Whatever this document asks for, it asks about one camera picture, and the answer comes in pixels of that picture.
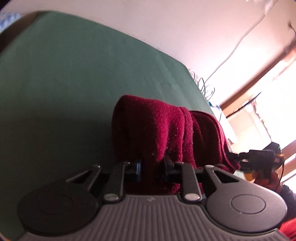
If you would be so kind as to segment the forearm in striped dark sleeve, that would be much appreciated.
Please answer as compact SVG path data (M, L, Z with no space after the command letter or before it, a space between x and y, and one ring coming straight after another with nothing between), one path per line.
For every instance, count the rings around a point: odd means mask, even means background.
M287 205L287 215L285 217L284 222L294 219L296 216L295 193L287 185L282 185L280 196L283 198Z

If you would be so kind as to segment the person right hand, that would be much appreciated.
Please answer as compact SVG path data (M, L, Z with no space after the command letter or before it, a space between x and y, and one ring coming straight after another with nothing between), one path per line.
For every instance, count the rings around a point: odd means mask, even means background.
M273 190L274 192L280 194L281 192L281 185L280 185L280 178L277 173L272 173L269 179L262 179L259 178L257 172L252 173L252 178L254 179L254 183L260 185L264 188L269 190Z

